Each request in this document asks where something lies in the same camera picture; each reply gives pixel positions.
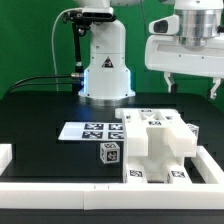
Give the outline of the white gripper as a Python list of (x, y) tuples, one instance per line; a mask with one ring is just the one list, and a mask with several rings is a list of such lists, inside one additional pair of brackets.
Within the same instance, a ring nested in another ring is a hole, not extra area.
[(220, 13), (175, 13), (149, 24), (145, 65), (163, 71), (169, 93), (178, 85), (172, 73), (213, 77), (214, 100), (224, 78), (224, 33), (218, 32)]

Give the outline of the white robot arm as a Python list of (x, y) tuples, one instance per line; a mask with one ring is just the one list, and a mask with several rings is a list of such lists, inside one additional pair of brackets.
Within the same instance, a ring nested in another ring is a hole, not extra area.
[[(83, 98), (97, 102), (133, 97), (131, 74), (125, 65), (126, 30), (115, 18), (115, 6), (139, 0), (74, 0), (77, 17), (90, 23), (90, 64), (84, 71)], [(165, 0), (174, 6), (171, 16), (149, 24), (145, 65), (160, 71), (173, 91), (175, 74), (210, 77), (209, 97), (224, 82), (224, 32), (221, 31), (223, 0)]]

